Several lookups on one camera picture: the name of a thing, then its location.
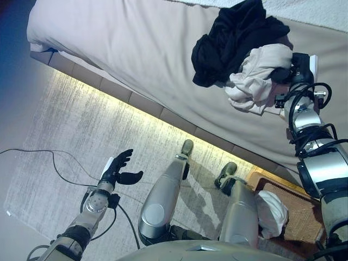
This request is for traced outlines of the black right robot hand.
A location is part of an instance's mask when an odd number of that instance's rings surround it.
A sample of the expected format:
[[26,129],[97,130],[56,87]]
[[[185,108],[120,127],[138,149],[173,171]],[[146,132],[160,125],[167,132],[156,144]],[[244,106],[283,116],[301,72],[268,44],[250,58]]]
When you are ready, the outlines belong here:
[[318,56],[305,53],[293,53],[291,67],[275,68],[269,75],[273,82],[279,84],[313,84],[318,80]]

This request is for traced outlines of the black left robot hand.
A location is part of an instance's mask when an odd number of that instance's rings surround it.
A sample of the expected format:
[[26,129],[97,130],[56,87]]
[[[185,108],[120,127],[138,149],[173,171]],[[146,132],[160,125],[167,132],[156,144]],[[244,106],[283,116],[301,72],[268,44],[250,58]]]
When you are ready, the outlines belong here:
[[133,154],[133,149],[128,149],[120,153],[111,161],[109,167],[103,172],[99,184],[109,183],[115,187],[115,184],[133,185],[142,179],[143,171],[137,173],[120,172],[120,170],[127,165]]

